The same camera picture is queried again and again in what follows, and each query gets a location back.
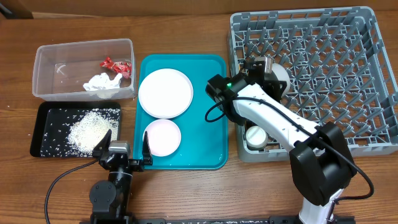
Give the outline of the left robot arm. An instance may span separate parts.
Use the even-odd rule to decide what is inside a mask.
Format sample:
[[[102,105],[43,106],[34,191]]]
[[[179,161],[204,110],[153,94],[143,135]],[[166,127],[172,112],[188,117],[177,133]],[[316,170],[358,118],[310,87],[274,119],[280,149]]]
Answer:
[[[93,206],[91,223],[138,223],[137,218],[127,210],[132,185],[132,173],[142,172],[145,166],[153,164],[148,142],[144,133],[142,159],[130,158],[130,144],[127,141],[113,141],[111,130],[95,146],[92,153],[98,164],[109,172],[107,180],[95,183],[89,194]]]

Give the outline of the pile of rice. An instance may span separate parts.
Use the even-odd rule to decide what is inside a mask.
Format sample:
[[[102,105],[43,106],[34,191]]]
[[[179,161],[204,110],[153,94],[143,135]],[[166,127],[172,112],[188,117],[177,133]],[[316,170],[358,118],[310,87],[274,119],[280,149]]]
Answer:
[[[94,147],[112,130],[117,140],[119,108],[51,109],[47,113],[40,157],[90,157]]]

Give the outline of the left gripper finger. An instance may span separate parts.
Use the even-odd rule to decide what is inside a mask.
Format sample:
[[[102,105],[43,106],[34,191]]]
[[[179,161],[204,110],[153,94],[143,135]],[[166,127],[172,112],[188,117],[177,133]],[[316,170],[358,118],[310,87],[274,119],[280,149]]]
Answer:
[[[104,135],[104,138],[94,147],[92,151],[92,157],[101,157],[105,150],[108,149],[111,143],[112,130],[108,130]]]
[[[148,132],[144,132],[144,137],[143,137],[143,145],[142,145],[142,160],[145,166],[152,166],[153,165],[153,158],[152,158],[152,153],[150,151],[149,147],[149,135]]]

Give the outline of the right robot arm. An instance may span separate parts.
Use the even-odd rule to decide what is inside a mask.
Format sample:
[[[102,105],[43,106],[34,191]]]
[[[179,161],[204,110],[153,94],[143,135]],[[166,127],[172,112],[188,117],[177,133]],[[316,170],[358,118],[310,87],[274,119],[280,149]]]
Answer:
[[[354,223],[333,214],[336,201],[357,171],[342,130],[334,123],[307,120],[280,103],[289,88],[286,71],[262,58],[247,73],[208,80],[207,95],[228,119],[240,126],[251,121],[289,153],[292,178],[303,196],[296,223]]]

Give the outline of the white tissue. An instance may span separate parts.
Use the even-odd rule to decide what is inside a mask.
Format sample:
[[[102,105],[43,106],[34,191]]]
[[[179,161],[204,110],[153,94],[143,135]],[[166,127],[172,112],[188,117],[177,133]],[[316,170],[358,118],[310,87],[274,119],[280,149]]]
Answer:
[[[109,78],[107,73],[101,73],[93,76],[88,83],[84,83],[83,88],[90,95],[96,95],[101,99],[107,100],[120,91],[122,78],[121,73],[118,73],[113,80]]]

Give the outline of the red snack wrapper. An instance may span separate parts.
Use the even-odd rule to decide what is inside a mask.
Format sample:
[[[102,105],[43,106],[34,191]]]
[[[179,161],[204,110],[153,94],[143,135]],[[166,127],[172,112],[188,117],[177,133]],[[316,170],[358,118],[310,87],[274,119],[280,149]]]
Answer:
[[[132,74],[131,62],[115,62],[110,57],[107,57],[104,61],[100,63],[100,66],[107,68],[108,70],[111,70],[115,73],[120,73],[123,78],[130,78]]]

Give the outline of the grey bowl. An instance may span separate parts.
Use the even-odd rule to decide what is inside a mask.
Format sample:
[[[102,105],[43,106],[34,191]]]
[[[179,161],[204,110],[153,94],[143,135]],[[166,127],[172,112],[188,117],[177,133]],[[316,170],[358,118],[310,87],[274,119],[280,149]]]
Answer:
[[[276,75],[278,81],[280,81],[281,96],[285,96],[290,90],[290,77],[286,69],[278,63],[272,64],[272,72]]]

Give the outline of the small pink bowl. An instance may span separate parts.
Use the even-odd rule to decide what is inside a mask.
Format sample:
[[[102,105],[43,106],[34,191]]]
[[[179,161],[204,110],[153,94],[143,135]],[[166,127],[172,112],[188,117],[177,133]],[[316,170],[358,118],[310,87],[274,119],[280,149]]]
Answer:
[[[152,155],[157,157],[173,154],[182,140],[179,127],[169,119],[157,119],[151,122],[144,132],[147,133]]]

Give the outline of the white cup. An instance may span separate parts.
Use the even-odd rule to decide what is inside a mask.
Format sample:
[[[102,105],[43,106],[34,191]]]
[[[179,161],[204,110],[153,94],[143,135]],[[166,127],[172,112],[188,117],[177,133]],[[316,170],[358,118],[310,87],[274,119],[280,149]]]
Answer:
[[[245,132],[246,144],[252,151],[265,149],[268,143],[268,134],[259,126],[251,126]]]

